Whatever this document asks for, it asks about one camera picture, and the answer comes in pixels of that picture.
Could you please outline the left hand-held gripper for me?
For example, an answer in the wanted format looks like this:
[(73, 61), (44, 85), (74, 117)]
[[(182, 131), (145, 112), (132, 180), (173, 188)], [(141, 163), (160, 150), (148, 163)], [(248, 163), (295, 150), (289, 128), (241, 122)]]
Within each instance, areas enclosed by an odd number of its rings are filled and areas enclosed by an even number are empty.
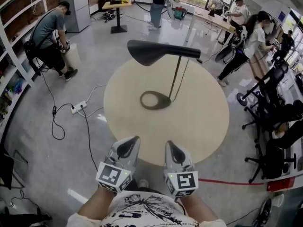
[(109, 191), (121, 193), (133, 179), (141, 140), (131, 136), (115, 142), (98, 167), (96, 180)]

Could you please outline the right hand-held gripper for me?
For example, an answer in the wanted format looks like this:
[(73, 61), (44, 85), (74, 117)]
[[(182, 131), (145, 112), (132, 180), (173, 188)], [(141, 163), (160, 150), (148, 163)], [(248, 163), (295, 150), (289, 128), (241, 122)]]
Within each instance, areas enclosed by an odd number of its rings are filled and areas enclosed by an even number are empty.
[(183, 198), (198, 189), (198, 172), (189, 151), (169, 140), (165, 146), (164, 182), (173, 198)]

